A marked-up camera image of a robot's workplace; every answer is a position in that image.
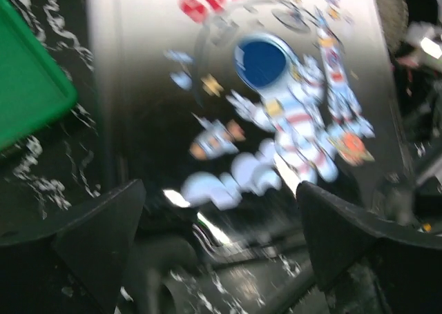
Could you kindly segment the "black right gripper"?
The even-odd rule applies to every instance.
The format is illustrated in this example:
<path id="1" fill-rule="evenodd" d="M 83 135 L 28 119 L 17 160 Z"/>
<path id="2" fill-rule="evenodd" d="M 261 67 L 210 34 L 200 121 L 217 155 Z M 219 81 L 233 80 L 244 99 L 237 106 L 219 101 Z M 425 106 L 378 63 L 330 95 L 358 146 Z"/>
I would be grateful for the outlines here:
<path id="1" fill-rule="evenodd" d="M 410 142 L 441 138 L 441 26 L 413 21 L 392 56 L 396 96 Z"/>

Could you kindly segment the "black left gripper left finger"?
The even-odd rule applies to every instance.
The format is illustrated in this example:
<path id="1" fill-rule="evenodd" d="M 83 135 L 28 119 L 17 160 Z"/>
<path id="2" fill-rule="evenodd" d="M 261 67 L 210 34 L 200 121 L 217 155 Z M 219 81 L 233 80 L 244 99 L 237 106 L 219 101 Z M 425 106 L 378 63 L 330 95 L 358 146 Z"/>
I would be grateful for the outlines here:
<path id="1" fill-rule="evenodd" d="M 113 313 L 146 192 L 132 180 L 1 236 L 2 313 Z"/>

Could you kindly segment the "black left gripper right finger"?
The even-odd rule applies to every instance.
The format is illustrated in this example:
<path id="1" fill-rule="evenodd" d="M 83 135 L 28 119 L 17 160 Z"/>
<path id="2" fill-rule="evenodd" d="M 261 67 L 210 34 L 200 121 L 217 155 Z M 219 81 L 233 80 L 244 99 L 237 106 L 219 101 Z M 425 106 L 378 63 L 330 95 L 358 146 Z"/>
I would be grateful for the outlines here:
<path id="1" fill-rule="evenodd" d="M 330 313 L 440 313 L 441 238 L 381 219 L 303 182 L 311 265 Z"/>

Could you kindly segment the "space astronaut hard-shell suitcase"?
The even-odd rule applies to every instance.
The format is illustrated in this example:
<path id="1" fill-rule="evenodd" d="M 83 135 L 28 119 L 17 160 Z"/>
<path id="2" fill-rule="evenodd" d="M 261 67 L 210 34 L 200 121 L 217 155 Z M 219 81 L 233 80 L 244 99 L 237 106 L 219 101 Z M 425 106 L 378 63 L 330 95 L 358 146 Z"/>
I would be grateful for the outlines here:
<path id="1" fill-rule="evenodd" d="M 303 242 L 301 182 L 387 208 L 412 178 L 376 0 L 87 0 L 108 151 L 146 228 L 216 264 Z"/>

